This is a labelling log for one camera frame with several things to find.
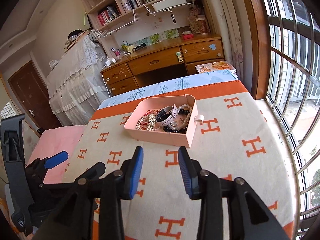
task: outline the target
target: keychain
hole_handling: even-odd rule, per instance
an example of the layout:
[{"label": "keychain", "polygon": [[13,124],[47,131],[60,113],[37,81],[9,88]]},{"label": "keychain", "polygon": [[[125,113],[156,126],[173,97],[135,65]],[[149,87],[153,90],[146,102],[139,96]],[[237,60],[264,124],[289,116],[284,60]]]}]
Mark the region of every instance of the keychain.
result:
[{"label": "keychain", "polygon": [[173,15],[173,13],[171,13],[171,18],[172,18],[172,20],[173,20],[173,23],[177,23],[174,15]]}]

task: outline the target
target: door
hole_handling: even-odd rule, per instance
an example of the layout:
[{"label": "door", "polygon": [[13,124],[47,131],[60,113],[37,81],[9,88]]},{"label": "door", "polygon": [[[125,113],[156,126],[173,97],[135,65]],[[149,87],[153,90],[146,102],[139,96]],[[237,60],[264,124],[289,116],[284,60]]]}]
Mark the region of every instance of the door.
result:
[{"label": "door", "polygon": [[38,127],[45,130],[61,126],[49,105],[48,90],[30,61],[8,80],[13,93]]}]

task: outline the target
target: hanging wire shelf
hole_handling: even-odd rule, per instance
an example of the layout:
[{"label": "hanging wire shelf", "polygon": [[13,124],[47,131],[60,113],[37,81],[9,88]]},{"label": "hanging wire shelf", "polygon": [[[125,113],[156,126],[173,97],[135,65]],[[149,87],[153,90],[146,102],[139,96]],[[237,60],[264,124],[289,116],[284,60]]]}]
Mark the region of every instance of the hanging wire shelf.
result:
[{"label": "hanging wire shelf", "polygon": [[143,6],[147,9],[147,11],[150,14],[153,14],[153,16],[156,17],[156,13],[158,13],[158,12],[169,11],[170,13],[172,13],[172,10],[171,10],[172,8],[176,8],[176,7],[183,6],[183,5],[194,6],[194,4],[195,4],[195,0],[192,0],[192,2],[189,2],[189,3],[183,3],[183,4],[171,6],[171,7],[168,7],[168,8],[165,8],[165,9],[161,9],[161,10],[158,10],[158,11],[155,11],[155,12],[150,11],[150,8],[147,7],[145,4]]},{"label": "hanging wire shelf", "polygon": [[117,28],[117,29],[115,29],[115,30],[105,30],[105,31],[99,31],[99,30],[98,30],[98,32],[100,33],[100,35],[101,35],[103,38],[105,38],[105,37],[107,37],[108,35],[111,35],[112,33],[116,32],[116,31],[118,31],[118,30],[120,30],[120,29],[122,29],[122,28],[124,28],[124,27],[127,27],[127,26],[129,26],[129,25],[132,25],[132,24],[134,24],[134,23],[137,22],[137,21],[139,21],[139,20],[140,20],[139,14],[137,14],[137,13],[134,11],[134,9],[132,10],[132,13],[133,13],[133,21],[128,22],[128,23],[126,23],[125,25],[122,25],[121,27],[119,27],[119,28]]}]

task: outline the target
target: white watch band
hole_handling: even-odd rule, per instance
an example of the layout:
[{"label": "white watch band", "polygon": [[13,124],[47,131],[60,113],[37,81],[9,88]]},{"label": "white watch band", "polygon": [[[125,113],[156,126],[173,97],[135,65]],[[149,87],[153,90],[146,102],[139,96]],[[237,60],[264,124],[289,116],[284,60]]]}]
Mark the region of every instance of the white watch band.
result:
[{"label": "white watch band", "polygon": [[171,123],[174,119],[177,118],[177,114],[178,114],[178,110],[177,110],[177,107],[175,104],[173,104],[173,106],[167,106],[165,108],[163,108],[163,110],[166,112],[166,113],[171,113],[169,115],[169,117],[167,119],[165,119],[164,121],[161,121],[161,122],[157,122],[156,121],[156,124],[158,126],[161,126],[161,127],[164,127],[164,126],[167,126],[169,123]]}]

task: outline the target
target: metal bolt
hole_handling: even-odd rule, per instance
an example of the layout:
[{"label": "metal bolt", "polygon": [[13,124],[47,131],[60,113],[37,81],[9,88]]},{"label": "metal bolt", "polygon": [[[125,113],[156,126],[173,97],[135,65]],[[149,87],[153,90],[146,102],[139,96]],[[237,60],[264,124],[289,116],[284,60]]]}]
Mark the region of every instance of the metal bolt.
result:
[{"label": "metal bolt", "polygon": [[200,171],[200,175],[207,177],[207,176],[209,176],[209,171],[207,171],[207,170],[201,170],[201,171]]},{"label": "metal bolt", "polygon": [[120,177],[120,176],[122,176],[122,174],[123,174],[123,172],[121,170],[115,170],[113,172],[113,175],[115,175],[116,177]]},{"label": "metal bolt", "polygon": [[86,183],[87,183],[87,179],[85,179],[85,178],[78,179],[78,184],[79,185],[84,185]]},{"label": "metal bolt", "polygon": [[243,185],[244,184],[244,179],[242,178],[236,178],[236,183]]}]

